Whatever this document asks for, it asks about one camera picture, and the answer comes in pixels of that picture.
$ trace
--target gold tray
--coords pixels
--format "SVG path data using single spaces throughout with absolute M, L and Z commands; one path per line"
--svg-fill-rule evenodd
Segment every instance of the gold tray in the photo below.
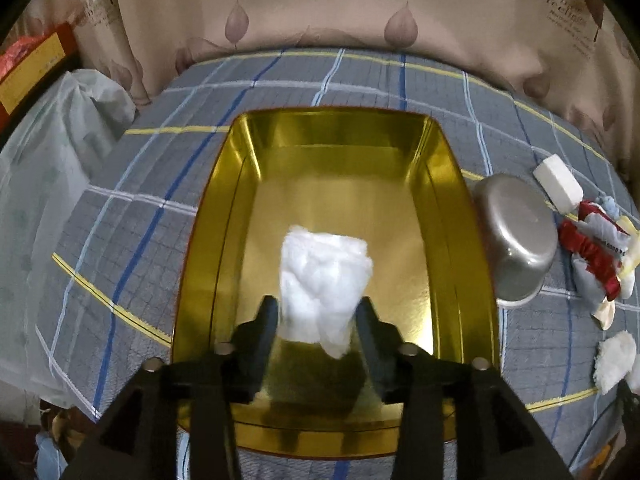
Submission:
M 489 269 L 440 126 L 367 108 L 263 110 L 234 121 L 191 235 L 174 362 L 229 340 L 264 295 L 279 297 L 280 247 L 294 224 L 367 241 L 365 295 L 405 340 L 442 359 L 497 364 Z M 374 393 L 354 336 L 340 360 L 276 338 L 261 391 L 232 414 L 239 447 L 355 458 L 396 450 L 401 410 Z M 187 407 L 180 420 L 188 428 Z

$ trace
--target red plastic bag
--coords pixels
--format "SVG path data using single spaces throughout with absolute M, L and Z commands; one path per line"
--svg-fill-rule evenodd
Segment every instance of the red plastic bag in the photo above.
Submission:
M 0 81 L 4 79 L 14 66 L 23 60 L 28 53 L 41 44 L 46 36 L 21 36 L 0 56 Z

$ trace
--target plaid bedsheet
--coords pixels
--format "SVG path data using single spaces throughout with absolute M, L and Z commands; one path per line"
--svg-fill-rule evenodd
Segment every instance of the plaid bedsheet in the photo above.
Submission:
M 469 183 L 510 173 L 538 186 L 531 171 L 558 153 L 587 198 L 613 196 L 640 226 L 623 183 L 580 131 L 453 67 L 346 49 L 260 52 L 198 64 L 176 78 L 118 143 L 68 220 L 50 263 L 38 336 L 52 370 L 89 416 L 106 409 L 144 359 L 168 359 L 184 253 L 229 124 L 256 108 L 332 105 L 434 117 Z M 629 330 L 640 340 L 638 304 L 636 289 L 628 303 L 618 304 L 606 335 Z M 529 306 L 501 310 L 499 320 L 501 371 L 569 460 L 614 393 L 595 393 L 593 359 L 605 333 L 578 297 L 566 255 L 558 251 Z M 615 432 L 619 416 L 613 411 L 578 465 Z M 446 455 L 451 476 L 453 445 Z M 391 464 L 391 458 L 335 463 L 242 453 L 248 479 L 388 478 Z

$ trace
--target metal screw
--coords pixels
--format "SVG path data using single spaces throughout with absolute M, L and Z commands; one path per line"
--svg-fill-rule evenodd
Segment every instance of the metal screw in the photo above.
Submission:
M 489 361 L 487 361 L 484 357 L 476 357 L 473 361 L 471 361 L 471 365 L 476 370 L 488 370 L 490 367 Z
M 231 355 L 235 349 L 233 343 L 216 343 L 213 345 L 213 351 L 218 355 Z
M 164 361 L 159 357 L 151 357 L 142 363 L 142 369 L 147 372 L 157 372 L 164 366 Z
M 398 348 L 398 351 L 402 355 L 406 355 L 407 357 L 413 357 L 415 355 L 418 355 L 418 350 L 419 350 L 418 345 L 415 345 L 413 343 L 402 343 L 400 345 L 400 348 Z

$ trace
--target silver bowl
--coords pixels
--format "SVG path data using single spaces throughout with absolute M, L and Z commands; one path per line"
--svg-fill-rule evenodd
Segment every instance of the silver bowl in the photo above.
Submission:
M 474 202 L 496 301 L 523 306 L 539 293 L 558 247 L 558 232 L 545 199 L 529 184 L 507 174 L 478 182 Z

